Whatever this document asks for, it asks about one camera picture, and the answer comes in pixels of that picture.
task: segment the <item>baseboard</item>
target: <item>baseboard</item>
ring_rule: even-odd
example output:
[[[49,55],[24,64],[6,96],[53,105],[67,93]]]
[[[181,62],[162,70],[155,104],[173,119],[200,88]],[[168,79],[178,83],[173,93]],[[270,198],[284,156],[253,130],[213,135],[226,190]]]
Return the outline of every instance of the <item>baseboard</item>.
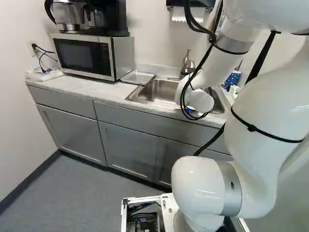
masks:
[[[23,180],[9,195],[0,202],[0,215],[38,178],[48,169],[59,157],[59,150],[54,152],[36,170]]]
[[[165,193],[172,192],[172,189],[171,189],[171,188],[168,188],[168,187],[164,187],[164,186],[155,184],[155,183],[153,183],[153,182],[150,182],[150,181],[147,181],[147,180],[138,178],[137,176],[133,176],[133,175],[124,173],[124,172],[119,171],[119,170],[116,170],[116,169],[114,169],[114,168],[104,167],[104,166],[102,166],[102,165],[99,165],[99,164],[97,164],[97,163],[91,162],[91,161],[89,161],[89,160],[85,160],[85,159],[83,159],[83,158],[81,158],[81,157],[72,155],[72,154],[67,153],[67,152],[65,152],[65,151],[61,151],[61,154],[62,154],[63,156],[66,156],[66,157],[69,157],[69,158],[71,158],[71,159],[77,160],[77,161],[82,162],[82,163],[84,163],[84,164],[90,165],[90,166],[92,166],[92,167],[94,167],[94,168],[97,168],[97,169],[100,169],[100,170],[102,170],[102,171],[106,171],[106,172],[110,172],[110,173],[119,175],[119,176],[121,176],[121,177],[124,177],[124,178],[126,178],[126,179],[129,179],[129,180],[138,182],[138,183],[140,183],[140,184],[143,184],[143,185],[146,185],[146,186],[148,186],[148,187],[157,189],[157,190],[159,190],[159,191],[162,191],[162,192],[165,192]]]

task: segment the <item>power outlet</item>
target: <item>power outlet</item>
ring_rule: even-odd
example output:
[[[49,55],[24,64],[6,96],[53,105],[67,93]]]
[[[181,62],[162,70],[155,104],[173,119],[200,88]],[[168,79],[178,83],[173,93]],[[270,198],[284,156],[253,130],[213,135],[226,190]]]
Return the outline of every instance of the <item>power outlet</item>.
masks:
[[[35,57],[36,54],[35,54],[35,51],[32,47],[32,44],[35,44],[35,42],[34,41],[27,41],[27,46],[28,46],[29,52],[30,52],[32,57]]]

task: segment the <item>microwave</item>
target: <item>microwave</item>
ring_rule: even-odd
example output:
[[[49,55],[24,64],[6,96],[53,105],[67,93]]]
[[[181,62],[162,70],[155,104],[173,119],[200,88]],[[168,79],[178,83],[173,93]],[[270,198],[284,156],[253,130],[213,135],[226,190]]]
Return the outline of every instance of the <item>microwave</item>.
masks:
[[[133,37],[61,33],[51,37],[64,73],[117,81],[135,69]]]

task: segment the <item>metal tray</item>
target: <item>metal tray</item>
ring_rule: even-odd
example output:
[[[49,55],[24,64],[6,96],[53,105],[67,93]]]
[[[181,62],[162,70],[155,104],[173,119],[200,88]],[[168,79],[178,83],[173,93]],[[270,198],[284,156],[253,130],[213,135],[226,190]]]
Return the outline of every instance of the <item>metal tray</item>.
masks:
[[[133,70],[120,80],[124,83],[145,86],[151,79],[155,77],[155,73],[147,71]]]

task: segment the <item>faucet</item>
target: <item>faucet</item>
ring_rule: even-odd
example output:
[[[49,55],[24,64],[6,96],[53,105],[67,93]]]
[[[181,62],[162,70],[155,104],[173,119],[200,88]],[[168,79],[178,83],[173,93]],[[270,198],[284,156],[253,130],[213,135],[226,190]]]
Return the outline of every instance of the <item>faucet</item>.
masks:
[[[183,58],[183,64],[182,64],[182,69],[180,71],[179,78],[173,78],[169,77],[169,80],[174,80],[174,81],[181,81],[185,76],[189,75],[190,73],[193,73],[195,70],[195,63],[193,60],[189,58],[189,53],[191,51],[191,48],[188,48],[186,56]]]

